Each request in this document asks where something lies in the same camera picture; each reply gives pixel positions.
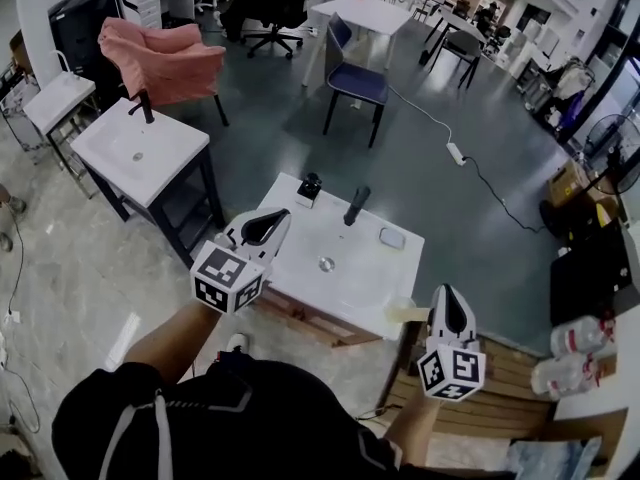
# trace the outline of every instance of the marble floor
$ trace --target marble floor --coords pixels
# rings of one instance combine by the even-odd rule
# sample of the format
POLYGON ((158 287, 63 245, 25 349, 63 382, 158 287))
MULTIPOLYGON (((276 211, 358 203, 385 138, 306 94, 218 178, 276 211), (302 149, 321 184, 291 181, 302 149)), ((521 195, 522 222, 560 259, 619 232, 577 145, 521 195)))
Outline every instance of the marble floor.
MULTIPOLYGON (((210 24, 210 15, 205 18, 210 24)), ((513 81, 490 63, 481 63, 468 93, 452 87, 450 80, 462 72, 446 54, 427 78, 416 67, 427 32, 417 22, 403 29, 392 82, 452 123, 455 141, 476 156, 521 218, 539 225, 536 201, 564 154, 522 109, 513 81)), ((224 41, 215 33, 205 39, 224 41)), ((279 171, 300 175, 315 170, 328 190, 345 199, 367 182, 373 188, 369 210, 425 237, 414 291, 418 304, 428 304, 438 283, 452 282, 474 300, 479 325, 487 332, 544 348, 547 273, 555 243, 548 236, 523 234, 471 170, 452 174, 455 167, 441 128, 394 97, 376 146, 367 151, 370 114, 356 113, 345 99, 336 108, 330 134, 323 137, 328 92, 321 87, 321 66, 312 87, 300 88, 313 39, 292 62, 277 47, 249 61, 246 47, 225 46, 220 92, 231 126, 222 129, 212 101, 168 113, 211 135, 214 169, 229 212, 254 208, 279 171), (447 197, 441 196, 443 189, 447 197)), ((384 46, 380 41, 374 45, 378 62, 384 46)), ((29 204, 19 219, 24 267, 12 302, 21 323, 2 326, 8 366, 24 377, 39 412, 40 432, 28 434, 29 441, 47 478, 63 480, 50 442, 61 400, 95 368, 116 367, 132 342, 185 303, 188 273, 144 219, 122 223, 101 196, 86 200, 52 161, 33 166, 8 130, 0 132, 0 180, 29 204)), ((4 209, 0 230, 18 242, 4 209)), ((13 252, 0 254, 2 314, 19 266, 16 243, 13 252)), ((221 321, 196 362, 198 372, 237 331, 254 336, 256 357, 287 361, 316 374, 352 414, 374 407, 396 350, 396 344, 384 341, 331 350, 248 310, 221 321)), ((19 379, 0 373, 0 387, 0 396, 10 398, 33 428, 35 415, 19 379)))

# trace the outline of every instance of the cardboard box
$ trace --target cardboard box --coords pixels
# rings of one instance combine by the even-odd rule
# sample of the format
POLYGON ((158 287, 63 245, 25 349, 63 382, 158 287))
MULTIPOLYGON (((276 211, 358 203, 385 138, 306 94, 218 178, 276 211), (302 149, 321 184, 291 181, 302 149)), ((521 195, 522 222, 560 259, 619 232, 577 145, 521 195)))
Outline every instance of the cardboard box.
POLYGON ((556 208, 567 204, 589 185, 589 177, 574 160, 569 160, 549 180, 551 204, 556 208))

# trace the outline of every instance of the water bottle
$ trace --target water bottle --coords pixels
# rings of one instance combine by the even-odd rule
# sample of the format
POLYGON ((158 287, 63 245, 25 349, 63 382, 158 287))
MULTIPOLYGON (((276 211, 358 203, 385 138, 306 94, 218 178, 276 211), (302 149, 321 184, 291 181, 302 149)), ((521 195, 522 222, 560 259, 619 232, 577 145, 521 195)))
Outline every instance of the water bottle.
POLYGON ((552 400, 585 393, 598 385, 598 363, 591 355, 579 352, 542 361, 531 373, 533 392, 536 395, 549 393, 552 400))
POLYGON ((551 352, 554 357, 597 352, 613 340, 613 325, 613 320, 598 320, 590 315, 559 325, 551 331, 551 352))

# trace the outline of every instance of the white stripe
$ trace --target white stripe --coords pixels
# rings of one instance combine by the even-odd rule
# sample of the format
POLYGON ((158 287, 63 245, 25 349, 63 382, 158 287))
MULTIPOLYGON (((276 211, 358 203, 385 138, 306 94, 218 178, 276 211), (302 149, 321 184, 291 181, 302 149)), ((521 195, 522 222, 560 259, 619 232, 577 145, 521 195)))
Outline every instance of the white stripe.
POLYGON ((156 396, 156 422, 158 423, 158 480, 173 480, 171 433, 167 408, 160 393, 156 396))
POLYGON ((116 428, 113 431, 113 435, 111 436, 111 441, 109 441, 109 446, 107 446, 107 451, 104 454, 104 459, 102 460, 102 467, 100 468, 100 476, 98 480, 107 480, 107 473, 109 472, 109 464, 111 464, 111 459, 113 458, 113 452, 116 450, 116 446, 118 446, 118 442, 122 437, 122 434, 125 433, 131 421, 133 420, 133 416, 136 413, 136 408, 133 406, 125 407, 124 411, 120 415, 120 419, 116 424, 116 428))

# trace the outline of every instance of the sink basin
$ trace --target sink basin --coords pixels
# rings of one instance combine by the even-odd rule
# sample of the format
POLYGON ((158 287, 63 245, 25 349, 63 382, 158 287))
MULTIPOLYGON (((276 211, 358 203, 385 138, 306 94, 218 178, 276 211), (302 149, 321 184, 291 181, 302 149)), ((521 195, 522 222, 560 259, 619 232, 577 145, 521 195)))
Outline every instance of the sink basin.
POLYGON ((291 227, 269 277, 271 287, 378 336, 397 339, 401 325, 385 309, 411 297, 424 239, 363 210, 352 226, 349 203, 321 191, 312 209, 294 200, 300 180, 280 173, 260 207, 287 208, 291 227), (405 237, 397 250, 383 244, 383 228, 405 237))
POLYGON ((82 132, 71 148, 121 192, 147 208, 206 145, 209 136, 153 112, 147 124, 135 102, 120 99, 82 132))

